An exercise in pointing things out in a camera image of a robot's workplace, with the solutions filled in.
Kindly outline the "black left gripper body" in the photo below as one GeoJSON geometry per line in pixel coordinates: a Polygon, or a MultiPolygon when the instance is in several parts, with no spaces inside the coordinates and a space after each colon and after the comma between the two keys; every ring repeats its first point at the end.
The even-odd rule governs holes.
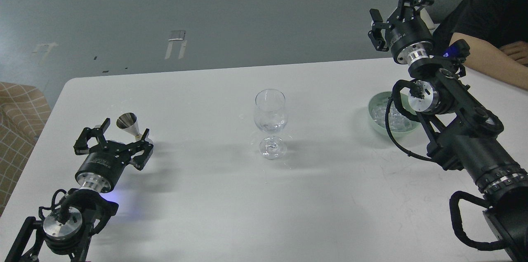
{"type": "Polygon", "coordinates": [[[89,149],[89,154],[75,174],[81,186],[92,177],[102,183],[100,193],[113,191],[126,165],[136,154],[136,149],[120,142],[108,142],[107,147],[97,145],[89,149]]]}

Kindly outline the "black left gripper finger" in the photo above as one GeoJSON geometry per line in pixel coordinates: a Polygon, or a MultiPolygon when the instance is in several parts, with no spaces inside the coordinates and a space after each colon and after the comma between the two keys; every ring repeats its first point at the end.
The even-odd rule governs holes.
{"type": "Polygon", "coordinates": [[[134,166],[136,170],[143,170],[153,154],[153,141],[149,138],[150,129],[146,128],[144,133],[140,135],[139,140],[128,144],[130,154],[129,164],[134,166]]]}
{"type": "Polygon", "coordinates": [[[104,133],[111,124],[111,119],[106,118],[104,122],[94,128],[83,128],[79,134],[76,142],[73,145],[74,153],[76,155],[88,155],[92,152],[99,151],[108,151],[109,146],[106,138],[104,138],[104,133]],[[89,147],[88,142],[90,139],[95,138],[97,144],[95,146],[89,147]]]}

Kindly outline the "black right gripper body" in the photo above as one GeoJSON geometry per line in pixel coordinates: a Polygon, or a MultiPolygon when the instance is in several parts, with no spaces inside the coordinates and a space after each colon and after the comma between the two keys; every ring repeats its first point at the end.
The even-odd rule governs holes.
{"type": "Polygon", "coordinates": [[[394,61],[402,65],[412,63],[409,57],[412,52],[423,51],[431,55],[434,43],[426,23],[420,17],[390,23],[390,28],[385,31],[385,40],[394,61]]]}

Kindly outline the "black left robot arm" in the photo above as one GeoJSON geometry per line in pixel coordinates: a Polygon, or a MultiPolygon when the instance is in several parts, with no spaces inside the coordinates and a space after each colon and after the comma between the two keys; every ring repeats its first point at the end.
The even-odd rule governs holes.
{"type": "Polygon", "coordinates": [[[122,114],[116,121],[119,129],[134,136],[134,142],[107,140],[104,133],[109,125],[111,120],[106,118],[101,125],[82,130],[73,146],[76,155],[85,155],[74,176],[79,187],[58,189],[50,206],[40,206],[37,217],[25,219],[7,262],[37,262],[42,245],[71,262],[86,261],[92,236],[104,229],[119,208],[102,195],[115,189],[127,166],[143,170],[153,153],[149,129],[139,131],[134,113],[122,114]]]}

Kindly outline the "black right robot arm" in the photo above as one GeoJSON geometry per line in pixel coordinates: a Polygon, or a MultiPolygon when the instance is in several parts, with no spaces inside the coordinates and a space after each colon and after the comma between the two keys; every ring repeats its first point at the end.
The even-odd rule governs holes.
{"type": "Polygon", "coordinates": [[[434,0],[398,0],[383,19],[371,9],[368,32],[377,51],[389,51],[394,61],[408,66],[411,81],[398,80],[388,98],[407,119],[422,125],[429,139],[427,155],[396,146],[409,157],[434,162],[444,170],[467,170],[482,198],[457,191],[449,200],[451,226],[465,245],[479,251],[505,250],[514,262],[527,260],[527,172],[497,141],[504,126],[498,116],[469,93],[464,61],[469,46],[458,40],[440,56],[433,55],[432,35],[421,10],[434,0]],[[468,238],[460,200],[483,207],[483,216],[497,237],[492,243],[468,238]]]}

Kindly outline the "person forearm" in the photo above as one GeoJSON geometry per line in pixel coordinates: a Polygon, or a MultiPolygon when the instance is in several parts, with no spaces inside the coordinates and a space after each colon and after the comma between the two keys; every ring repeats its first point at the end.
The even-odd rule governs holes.
{"type": "Polygon", "coordinates": [[[470,47],[470,55],[464,65],[472,70],[508,85],[527,90],[528,68],[505,55],[499,48],[485,40],[473,36],[454,33],[450,43],[465,40],[470,47]]]}

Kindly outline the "person hand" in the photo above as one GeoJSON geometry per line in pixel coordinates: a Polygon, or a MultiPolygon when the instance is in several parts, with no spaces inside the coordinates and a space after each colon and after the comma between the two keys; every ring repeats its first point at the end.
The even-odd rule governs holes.
{"type": "Polygon", "coordinates": [[[516,41],[499,48],[505,55],[513,61],[528,66],[528,43],[525,41],[516,41]]]}

